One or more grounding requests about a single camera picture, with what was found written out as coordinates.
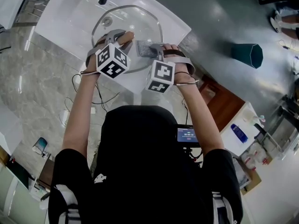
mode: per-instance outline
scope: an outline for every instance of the teal bucket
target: teal bucket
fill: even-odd
[[[232,57],[255,69],[263,62],[263,50],[258,44],[234,44],[232,46]]]

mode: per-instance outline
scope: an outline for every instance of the sleeve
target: sleeve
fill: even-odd
[[[210,151],[204,157],[202,170],[211,191],[220,193],[228,200],[234,222],[240,223],[243,217],[242,200],[230,152],[224,149]]]
[[[81,220],[84,221],[90,211],[88,208],[91,203],[89,199],[92,196],[93,180],[87,160],[81,153],[73,149],[64,149],[55,158],[49,199],[51,224],[58,223],[60,215],[67,210],[66,202],[56,188],[58,184],[67,186],[74,193]]]

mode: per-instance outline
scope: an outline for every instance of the gray floor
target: gray floor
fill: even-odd
[[[32,146],[39,137],[43,137],[48,141],[47,152],[56,156],[60,151],[65,127],[59,115],[62,119],[66,109],[64,99],[69,97],[74,100],[76,93],[71,78],[84,69],[85,63],[35,33],[32,27],[13,28],[2,33],[0,44],[1,47],[12,46],[0,54],[0,97],[21,119],[24,133],[14,157],[27,171],[39,176],[45,160],[32,151]],[[104,101],[124,91],[105,77],[100,77],[99,84]],[[168,92],[166,98],[172,104],[178,123],[185,123],[186,110],[177,88]],[[93,101],[100,102],[96,91]],[[112,103],[113,100],[109,101],[107,107]],[[65,104],[71,109],[72,103],[68,99]],[[91,115],[91,123],[95,125],[90,127],[88,140],[89,165],[100,142],[101,125],[106,115],[100,105],[93,106],[97,112]]]
[[[157,1],[192,28],[181,45],[194,62],[218,83],[249,101],[258,115],[265,115],[266,126],[270,127],[276,121],[281,97],[289,93],[295,79],[291,66],[294,55],[298,55],[278,44],[283,39],[290,46],[291,40],[275,33],[269,23],[274,5],[261,6],[257,0]],[[264,56],[262,66],[255,70],[231,59],[232,43],[259,44]]]

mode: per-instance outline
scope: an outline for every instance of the fiducial marker cube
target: fiducial marker cube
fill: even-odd
[[[174,82],[175,63],[161,62],[154,60],[152,68],[148,75],[148,80],[145,89],[165,93],[173,85]]]
[[[114,79],[129,70],[129,57],[112,43],[109,43],[102,50],[98,50],[95,55],[97,57],[97,71],[110,79]]]

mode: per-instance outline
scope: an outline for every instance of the white logo on shirt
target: white logo on shirt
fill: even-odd
[[[103,182],[107,176],[104,176],[103,174],[99,174],[97,178],[94,180],[94,183]]]

